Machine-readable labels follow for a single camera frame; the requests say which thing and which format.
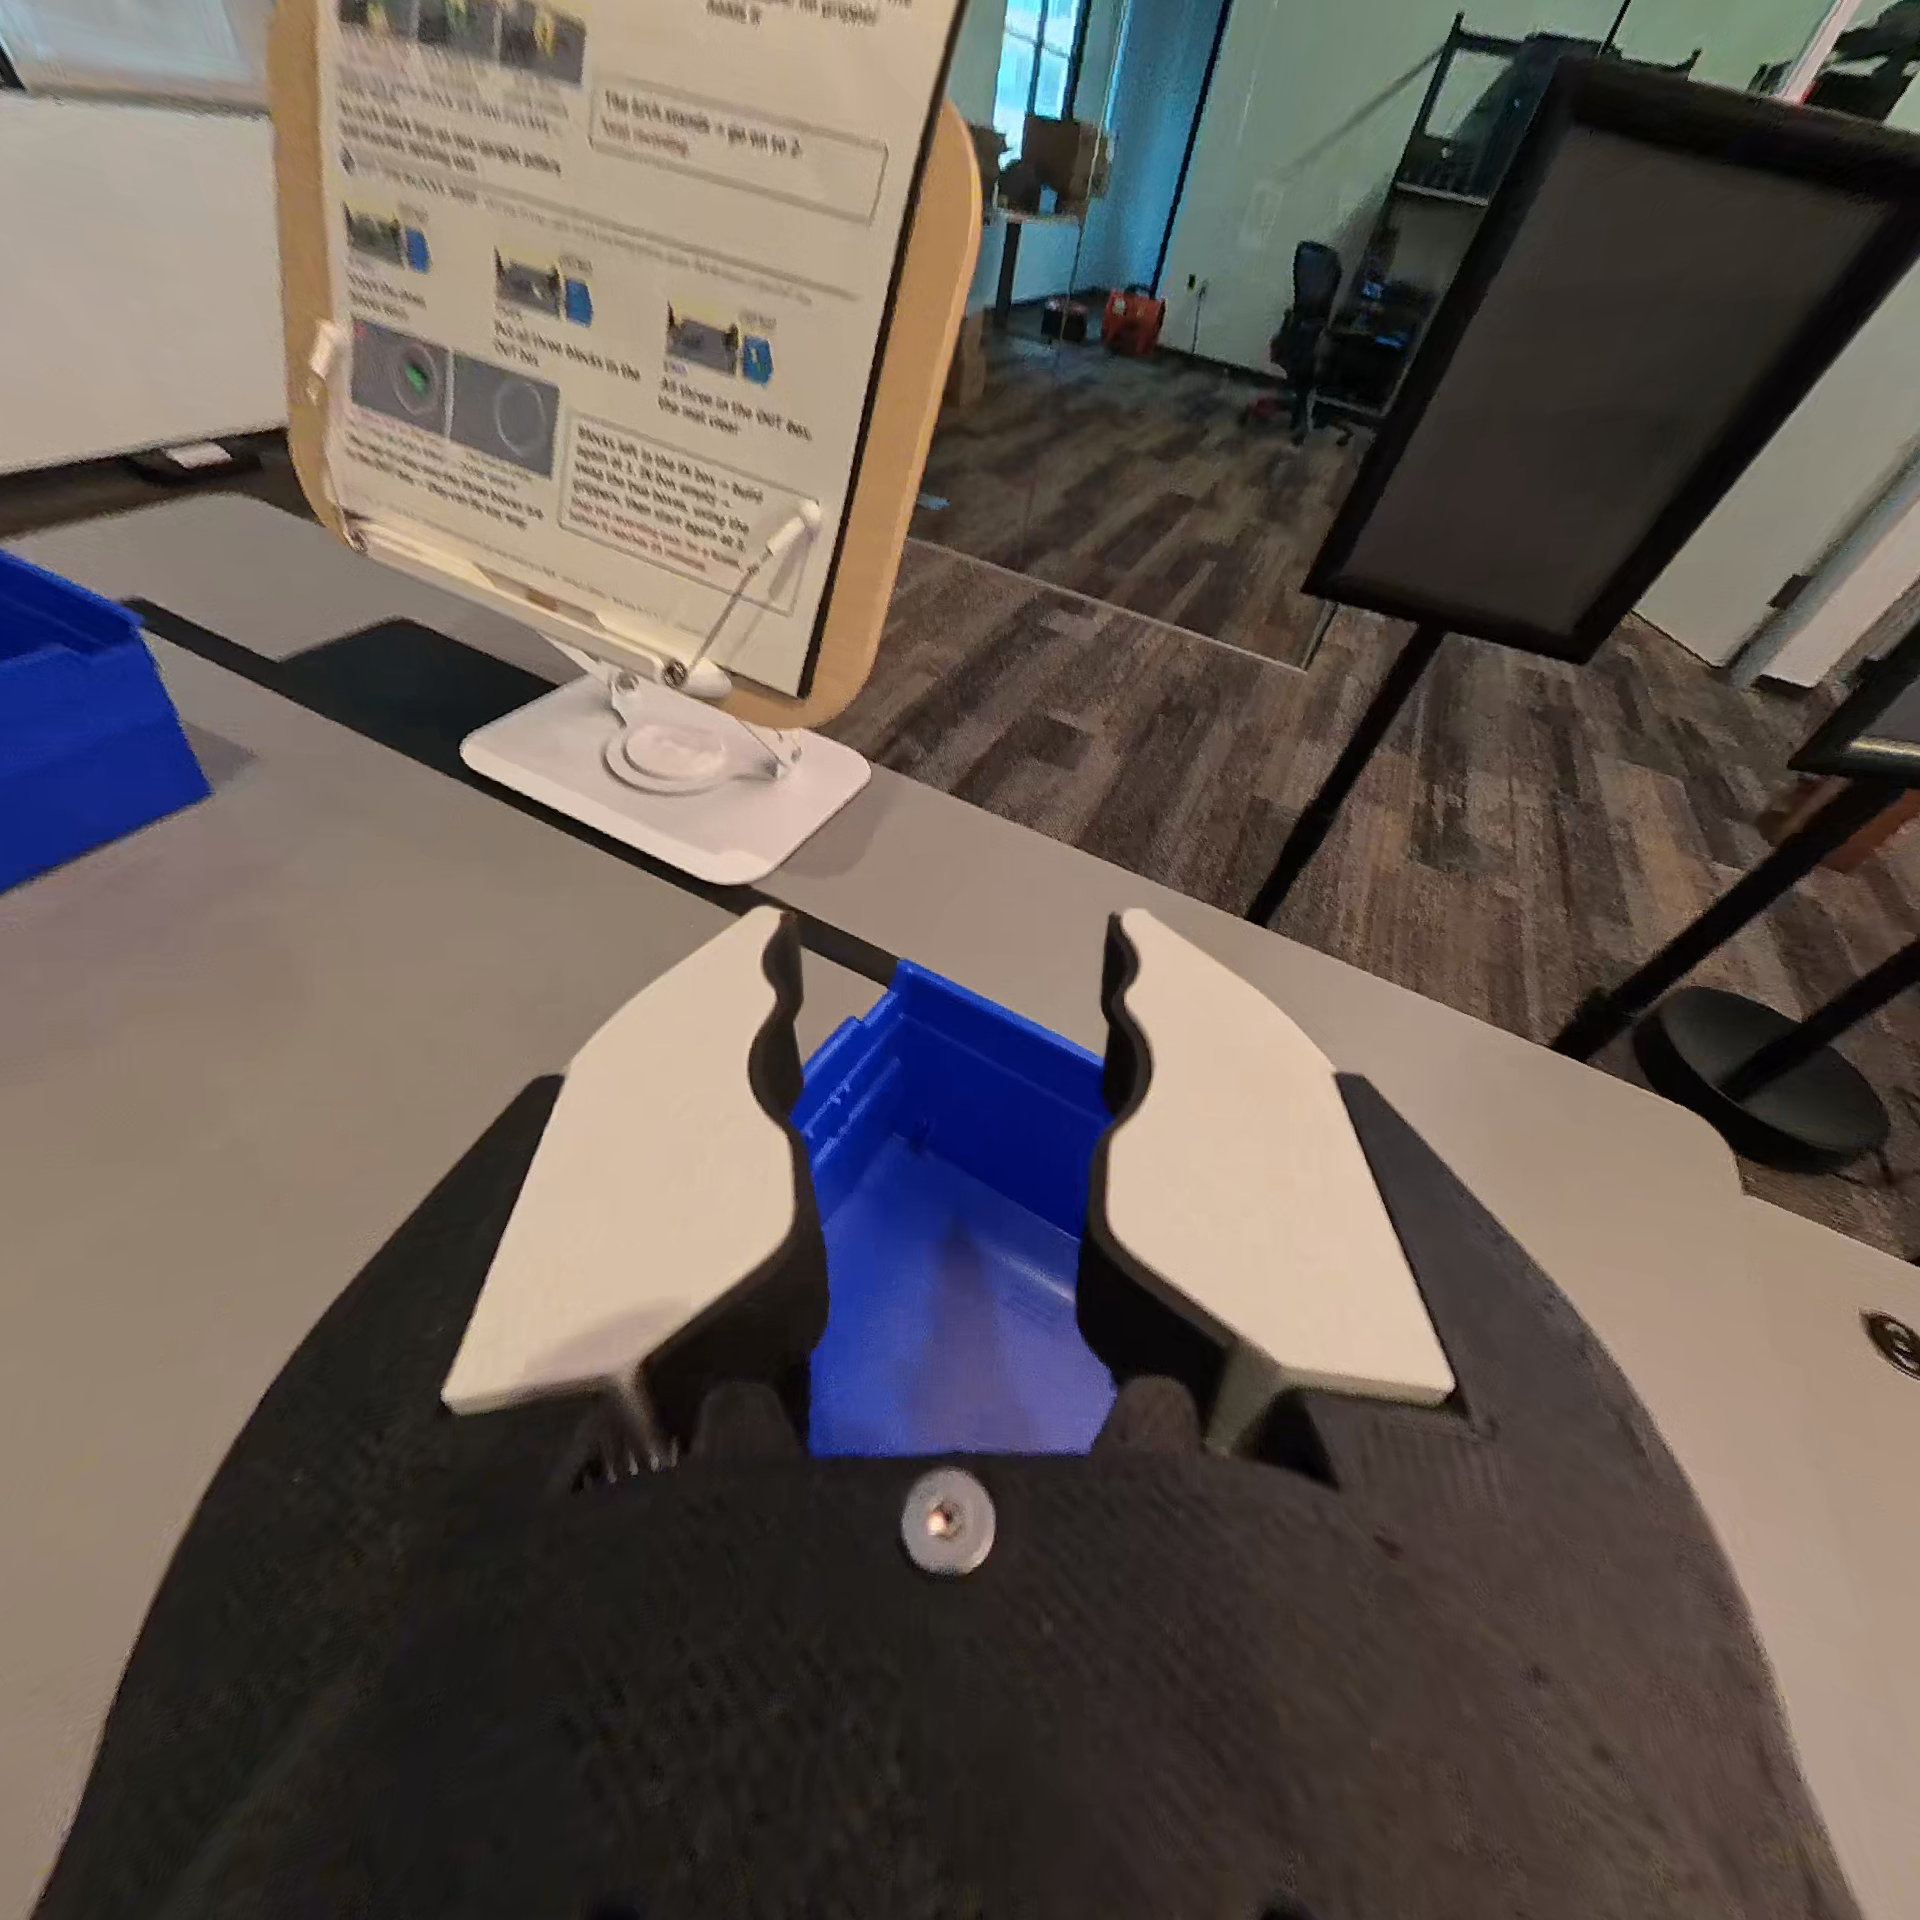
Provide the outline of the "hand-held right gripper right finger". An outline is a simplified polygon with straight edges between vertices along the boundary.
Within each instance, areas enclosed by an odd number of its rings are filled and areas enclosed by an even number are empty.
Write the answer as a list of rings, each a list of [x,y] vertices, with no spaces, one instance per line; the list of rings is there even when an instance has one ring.
[[[1452,1366],[1331,1056],[1150,911],[1110,916],[1100,1009],[1078,1324],[1115,1377],[1185,1377],[1203,1410],[1448,1403]]]

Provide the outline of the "black office chair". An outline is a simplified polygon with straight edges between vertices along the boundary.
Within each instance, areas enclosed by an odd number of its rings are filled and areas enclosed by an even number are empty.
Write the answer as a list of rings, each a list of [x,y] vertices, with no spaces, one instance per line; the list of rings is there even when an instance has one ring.
[[[1268,345],[1279,378],[1273,409],[1284,410],[1296,444],[1334,428],[1336,444],[1350,447],[1363,423],[1383,419],[1397,377],[1394,345],[1359,324],[1336,319],[1339,287],[1339,250],[1323,241],[1296,245],[1289,305]]]

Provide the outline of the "black round-base floor stand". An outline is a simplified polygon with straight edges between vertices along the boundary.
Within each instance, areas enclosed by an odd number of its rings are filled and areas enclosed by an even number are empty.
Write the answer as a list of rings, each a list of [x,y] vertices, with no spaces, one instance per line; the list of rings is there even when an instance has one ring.
[[[1649,1092],[1701,1117],[1740,1160],[1840,1173],[1885,1148],[1891,1113],[1837,1043],[1918,987],[1918,940],[1804,1019],[1678,982],[1877,817],[1918,797],[1918,624],[1865,667],[1790,768],[1837,789],[1635,973],[1584,995],[1553,1053],[1592,1061],[1630,1035]]]

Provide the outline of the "cardboard box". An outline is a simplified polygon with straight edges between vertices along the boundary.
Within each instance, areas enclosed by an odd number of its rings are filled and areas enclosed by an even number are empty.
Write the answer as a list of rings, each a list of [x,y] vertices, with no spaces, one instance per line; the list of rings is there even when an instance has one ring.
[[[1100,124],[1026,115],[1018,159],[1054,200],[1087,206],[1106,195],[1115,147]]]

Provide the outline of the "blue plastic bin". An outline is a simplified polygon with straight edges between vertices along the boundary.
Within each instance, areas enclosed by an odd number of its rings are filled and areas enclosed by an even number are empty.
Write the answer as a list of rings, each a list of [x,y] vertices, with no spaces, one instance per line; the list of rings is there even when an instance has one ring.
[[[5,888],[208,792],[142,617],[5,555]]]
[[[1078,1328],[1100,1059],[897,960],[805,1067],[830,1256],[818,1455],[1086,1455],[1117,1386]]]

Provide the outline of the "glass window panel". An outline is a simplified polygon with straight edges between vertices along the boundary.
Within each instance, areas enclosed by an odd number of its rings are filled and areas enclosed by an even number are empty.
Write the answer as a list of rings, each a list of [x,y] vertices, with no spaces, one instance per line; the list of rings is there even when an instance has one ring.
[[[5,85],[265,115],[273,15],[276,4],[5,4]]]

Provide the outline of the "black monitor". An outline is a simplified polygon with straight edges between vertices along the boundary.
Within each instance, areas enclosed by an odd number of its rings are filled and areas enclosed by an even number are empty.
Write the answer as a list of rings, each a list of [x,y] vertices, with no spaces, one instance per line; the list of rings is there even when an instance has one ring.
[[[1914,131],[1565,60],[1304,592],[1594,659],[1914,262]]]

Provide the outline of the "printed instruction sheet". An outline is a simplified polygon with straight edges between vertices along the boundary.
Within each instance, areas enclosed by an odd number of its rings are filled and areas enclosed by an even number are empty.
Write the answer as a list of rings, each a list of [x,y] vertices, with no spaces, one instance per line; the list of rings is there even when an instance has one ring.
[[[810,691],[964,4],[319,4],[344,524]]]

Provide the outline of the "black metal pole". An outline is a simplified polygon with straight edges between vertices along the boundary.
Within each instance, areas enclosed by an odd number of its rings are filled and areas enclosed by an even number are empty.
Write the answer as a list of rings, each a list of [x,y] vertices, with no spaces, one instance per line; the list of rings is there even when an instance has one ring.
[[[1326,846],[1347,801],[1351,797],[1359,777],[1374,760],[1383,741],[1394,728],[1397,716],[1416,691],[1427,667],[1440,653],[1448,641],[1448,627],[1440,624],[1416,624],[1405,641],[1400,653],[1383,672],[1383,684],[1370,705],[1363,709],[1347,748],[1336,754],[1334,772],[1326,775],[1323,787],[1296,817],[1284,848],[1277,852],[1271,871],[1265,874],[1260,888],[1246,907],[1246,920],[1271,927],[1279,915],[1284,900],[1289,899],[1294,886],[1307,874],[1309,863]]]

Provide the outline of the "wooden document stand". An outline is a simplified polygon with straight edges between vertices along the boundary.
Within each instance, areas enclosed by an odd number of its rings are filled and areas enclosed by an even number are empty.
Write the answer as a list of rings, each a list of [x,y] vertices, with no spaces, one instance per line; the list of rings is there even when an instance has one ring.
[[[716,632],[696,657],[663,657],[607,617],[499,593],[465,563],[424,566],[344,524],[325,460],[341,328],[328,324],[314,21],[317,4],[278,4],[269,29],[290,453],[311,510],[363,558],[533,629],[573,667],[557,691],[465,741],[485,785],[705,886],[763,883],[870,785],[870,760],[818,724],[848,709],[877,667],[964,324],[979,230],[964,122],[952,106],[934,115],[819,668],[810,691],[774,694],[709,663]]]

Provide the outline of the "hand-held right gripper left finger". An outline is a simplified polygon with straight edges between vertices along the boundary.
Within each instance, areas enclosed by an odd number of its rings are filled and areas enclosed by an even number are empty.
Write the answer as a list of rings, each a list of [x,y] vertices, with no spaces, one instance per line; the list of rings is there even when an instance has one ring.
[[[610,1392],[694,1419],[724,1381],[805,1396],[830,1256],[794,1111],[799,930],[751,911],[570,1061],[445,1376],[451,1414]]]

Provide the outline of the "metal shelf rack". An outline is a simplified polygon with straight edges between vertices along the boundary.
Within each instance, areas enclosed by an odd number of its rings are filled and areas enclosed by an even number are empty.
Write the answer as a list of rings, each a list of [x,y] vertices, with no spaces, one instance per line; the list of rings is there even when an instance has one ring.
[[[1569,60],[1604,60],[1621,29],[1484,29],[1452,15],[1379,214],[1379,329],[1411,345],[1509,172],[1512,153]]]

